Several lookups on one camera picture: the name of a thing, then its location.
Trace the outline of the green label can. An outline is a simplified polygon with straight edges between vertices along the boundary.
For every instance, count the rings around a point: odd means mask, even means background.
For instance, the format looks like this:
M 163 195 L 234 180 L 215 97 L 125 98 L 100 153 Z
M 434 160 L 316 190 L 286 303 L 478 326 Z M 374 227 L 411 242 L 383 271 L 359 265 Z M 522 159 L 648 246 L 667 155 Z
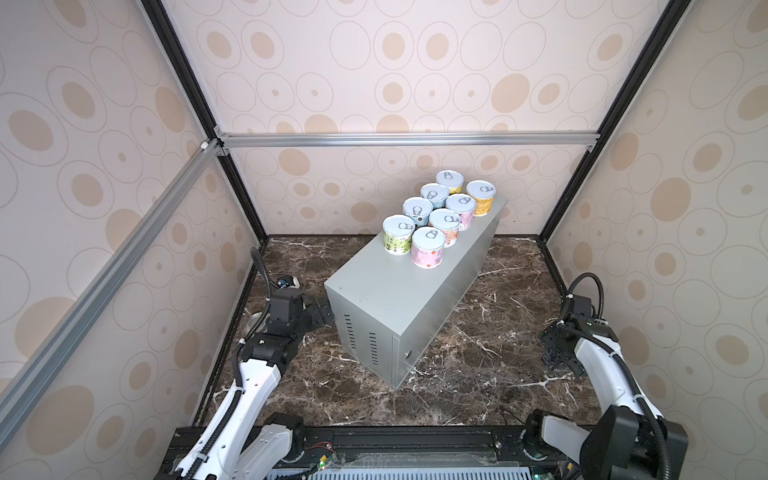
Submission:
M 410 252 L 416 229 L 412 218 L 403 214 L 391 215 L 383 221 L 382 228 L 383 245 L 387 253 L 402 256 Z

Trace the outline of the purple white label can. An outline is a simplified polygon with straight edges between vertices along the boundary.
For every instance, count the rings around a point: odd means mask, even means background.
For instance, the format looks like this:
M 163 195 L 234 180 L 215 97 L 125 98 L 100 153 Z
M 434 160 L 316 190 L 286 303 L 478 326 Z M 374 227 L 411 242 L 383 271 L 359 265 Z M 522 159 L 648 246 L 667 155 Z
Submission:
M 445 234 L 435 227 L 420 227 L 411 237 L 412 263 L 422 269 L 436 268 L 443 259 Z

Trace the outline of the teal brown label can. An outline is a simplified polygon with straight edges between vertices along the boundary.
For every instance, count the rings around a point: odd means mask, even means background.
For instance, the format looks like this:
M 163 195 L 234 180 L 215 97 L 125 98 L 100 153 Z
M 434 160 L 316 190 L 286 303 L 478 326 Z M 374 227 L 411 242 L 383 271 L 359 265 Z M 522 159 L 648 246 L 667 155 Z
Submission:
M 411 197 L 403 202 L 403 214 L 411 218 L 417 227 L 428 225 L 433 209 L 432 202 L 423 197 Z

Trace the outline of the orange white label can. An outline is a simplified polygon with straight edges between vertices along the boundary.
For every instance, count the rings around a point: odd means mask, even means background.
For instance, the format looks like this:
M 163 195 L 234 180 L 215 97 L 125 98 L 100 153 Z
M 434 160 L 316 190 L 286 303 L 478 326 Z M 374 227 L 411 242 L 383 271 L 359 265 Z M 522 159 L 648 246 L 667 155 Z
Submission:
M 429 225 L 442 231 L 445 236 L 445 248 L 452 247 L 458 240 L 461 217 L 447 208 L 433 210 L 429 216 Z

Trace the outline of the pink label can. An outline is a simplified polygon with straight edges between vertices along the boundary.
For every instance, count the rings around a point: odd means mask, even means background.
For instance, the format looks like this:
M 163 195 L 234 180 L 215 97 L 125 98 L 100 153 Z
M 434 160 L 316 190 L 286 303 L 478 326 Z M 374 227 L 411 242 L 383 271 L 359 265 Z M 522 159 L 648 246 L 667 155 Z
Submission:
M 446 199 L 445 207 L 455 212 L 460 218 L 460 231 L 466 231 L 472 225 L 476 210 L 476 200 L 467 194 L 452 194 Z

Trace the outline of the yellow orange label can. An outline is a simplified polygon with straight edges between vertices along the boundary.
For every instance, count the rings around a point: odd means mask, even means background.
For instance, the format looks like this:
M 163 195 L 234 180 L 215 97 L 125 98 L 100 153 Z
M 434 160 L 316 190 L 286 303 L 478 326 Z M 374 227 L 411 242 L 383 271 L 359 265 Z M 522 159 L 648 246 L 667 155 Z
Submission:
M 486 180 L 470 181 L 466 185 L 466 193 L 475 200 L 475 217 L 487 215 L 493 205 L 496 187 Z

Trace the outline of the light blue bear can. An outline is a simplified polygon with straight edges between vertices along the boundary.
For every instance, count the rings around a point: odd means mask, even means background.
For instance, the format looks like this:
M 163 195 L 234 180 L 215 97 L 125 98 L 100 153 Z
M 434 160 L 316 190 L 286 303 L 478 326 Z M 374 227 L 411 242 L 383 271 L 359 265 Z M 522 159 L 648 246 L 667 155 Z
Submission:
M 450 189 L 439 183 L 427 183 L 420 189 L 420 195 L 429 200 L 434 209 L 444 208 L 447 198 L 450 196 Z

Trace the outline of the yellow fruit label can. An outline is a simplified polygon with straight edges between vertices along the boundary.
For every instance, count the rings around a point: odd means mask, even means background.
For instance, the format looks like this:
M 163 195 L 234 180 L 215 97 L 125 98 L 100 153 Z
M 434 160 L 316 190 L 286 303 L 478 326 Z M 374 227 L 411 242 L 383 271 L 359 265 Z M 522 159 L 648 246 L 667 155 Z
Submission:
M 451 195 L 463 192 L 464 176 L 458 171 L 442 170 L 437 173 L 436 181 L 446 187 Z

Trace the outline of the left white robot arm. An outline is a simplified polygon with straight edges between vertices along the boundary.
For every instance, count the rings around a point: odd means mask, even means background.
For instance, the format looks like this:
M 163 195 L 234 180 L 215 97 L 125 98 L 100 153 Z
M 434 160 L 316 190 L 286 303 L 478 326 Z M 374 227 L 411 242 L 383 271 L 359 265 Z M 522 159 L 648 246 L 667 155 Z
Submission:
M 269 396 L 297 356 L 307 333 L 334 321 L 328 300 L 317 300 L 283 277 L 274 282 L 259 249 L 254 266 L 265 281 L 265 306 L 231 359 L 233 380 L 213 419 L 185 456 L 159 479 L 266 479 L 280 462 L 305 453 L 298 416 L 276 414 L 251 434 Z

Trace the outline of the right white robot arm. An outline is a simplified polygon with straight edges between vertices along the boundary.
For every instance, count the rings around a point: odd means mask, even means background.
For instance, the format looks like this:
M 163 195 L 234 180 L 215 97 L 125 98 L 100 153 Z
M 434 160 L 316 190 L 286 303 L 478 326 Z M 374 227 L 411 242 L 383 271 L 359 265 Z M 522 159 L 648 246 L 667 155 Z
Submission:
M 542 461 L 562 454 L 583 479 L 677 479 L 689 438 L 682 425 L 664 418 L 644 393 L 624 360 L 618 336 L 603 318 L 604 301 L 576 294 L 577 276 L 563 298 L 560 314 L 542 332 L 542 360 L 553 370 L 567 368 L 589 379 L 601 417 L 592 428 L 560 415 L 534 410 L 521 436 L 525 454 Z

